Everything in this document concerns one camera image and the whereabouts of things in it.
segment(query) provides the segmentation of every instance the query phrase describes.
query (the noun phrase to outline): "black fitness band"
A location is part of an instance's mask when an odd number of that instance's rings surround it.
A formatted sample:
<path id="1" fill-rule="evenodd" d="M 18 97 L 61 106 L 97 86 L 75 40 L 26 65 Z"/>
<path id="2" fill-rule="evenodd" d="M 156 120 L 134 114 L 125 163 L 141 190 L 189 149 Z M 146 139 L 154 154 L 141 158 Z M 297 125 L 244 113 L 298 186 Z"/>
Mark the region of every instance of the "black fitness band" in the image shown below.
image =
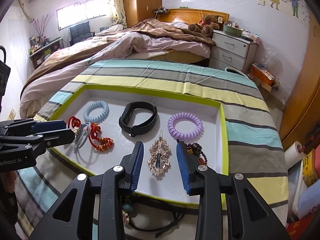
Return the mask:
<path id="1" fill-rule="evenodd" d="M 132 117 L 133 111 L 139 108 L 150 110 L 153 113 L 152 116 L 142 124 L 134 125 L 133 127 L 127 126 L 129 120 Z M 123 131 L 129 133 L 131 137 L 135 137 L 136 135 L 141 135 L 149 132 L 155 126 L 157 116 L 158 110 L 156 106 L 153 106 L 152 104 L 147 102 L 133 102 L 126 105 L 119 118 L 119 125 Z"/>

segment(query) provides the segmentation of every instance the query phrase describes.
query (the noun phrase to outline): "curtain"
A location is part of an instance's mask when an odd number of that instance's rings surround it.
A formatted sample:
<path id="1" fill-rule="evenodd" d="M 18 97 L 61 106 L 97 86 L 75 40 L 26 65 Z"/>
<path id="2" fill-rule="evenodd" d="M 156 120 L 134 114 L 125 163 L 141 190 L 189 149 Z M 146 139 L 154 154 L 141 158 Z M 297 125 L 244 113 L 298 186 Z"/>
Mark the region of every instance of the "curtain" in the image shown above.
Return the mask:
<path id="1" fill-rule="evenodd" d="M 127 27 L 127 22 L 124 14 L 123 0 L 108 0 L 108 5 L 110 7 L 110 16 L 113 19 L 113 24 L 122 24 L 125 28 Z"/>

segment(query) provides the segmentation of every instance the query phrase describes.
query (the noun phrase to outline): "brown blanket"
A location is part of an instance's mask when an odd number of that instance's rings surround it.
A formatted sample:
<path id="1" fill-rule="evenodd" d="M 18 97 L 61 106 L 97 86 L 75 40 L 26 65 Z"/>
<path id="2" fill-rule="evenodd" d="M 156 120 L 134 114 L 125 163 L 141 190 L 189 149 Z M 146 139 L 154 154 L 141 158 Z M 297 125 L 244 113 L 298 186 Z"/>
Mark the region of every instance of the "brown blanket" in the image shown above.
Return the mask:
<path id="1" fill-rule="evenodd" d="M 132 28 L 121 30 L 113 33 L 102 33 L 85 41 L 76 43 L 75 45 L 61 49 L 53 53 L 41 66 L 39 66 L 24 85 L 21 95 L 26 88 L 34 80 L 45 74 L 55 70 L 62 69 L 70 64 L 79 62 L 83 59 L 92 57 L 108 45 L 117 41 L 127 32 L 138 32 L 146 34 L 153 38 L 171 38 L 180 41 L 202 42 L 208 45 L 215 45 L 214 41 L 202 33 L 194 33 L 184 28 L 176 28 L 165 24 L 156 19 L 144 20 Z"/>

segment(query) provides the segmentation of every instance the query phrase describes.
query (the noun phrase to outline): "white toilet paper roll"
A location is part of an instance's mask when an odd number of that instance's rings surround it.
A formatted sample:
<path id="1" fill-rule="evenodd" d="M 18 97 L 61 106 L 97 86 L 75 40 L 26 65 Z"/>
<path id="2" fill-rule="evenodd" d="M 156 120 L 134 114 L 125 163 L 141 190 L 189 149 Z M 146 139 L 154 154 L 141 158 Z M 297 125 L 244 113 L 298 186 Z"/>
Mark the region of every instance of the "white toilet paper roll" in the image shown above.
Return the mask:
<path id="1" fill-rule="evenodd" d="M 298 161 L 302 160 L 305 157 L 305 154 L 299 153 L 299 150 L 302 148 L 302 145 L 299 142 L 295 142 L 284 152 L 285 162 L 287 164 L 287 169 L 290 169 Z"/>

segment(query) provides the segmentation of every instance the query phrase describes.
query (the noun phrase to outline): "gray chair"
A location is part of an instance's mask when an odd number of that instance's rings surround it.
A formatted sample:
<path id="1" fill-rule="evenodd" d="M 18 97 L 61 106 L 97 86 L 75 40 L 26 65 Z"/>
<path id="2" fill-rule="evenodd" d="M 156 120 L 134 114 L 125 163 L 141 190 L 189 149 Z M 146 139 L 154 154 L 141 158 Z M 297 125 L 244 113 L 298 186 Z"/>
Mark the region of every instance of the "gray chair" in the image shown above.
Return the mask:
<path id="1" fill-rule="evenodd" d="M 87 38 L 94 37 L 95 33 L 91 32 L 89 21 L 77 24 L 76 26 L 70 27 L 71 40 L 69 41 L 70 46 L 85 41 Z"/>

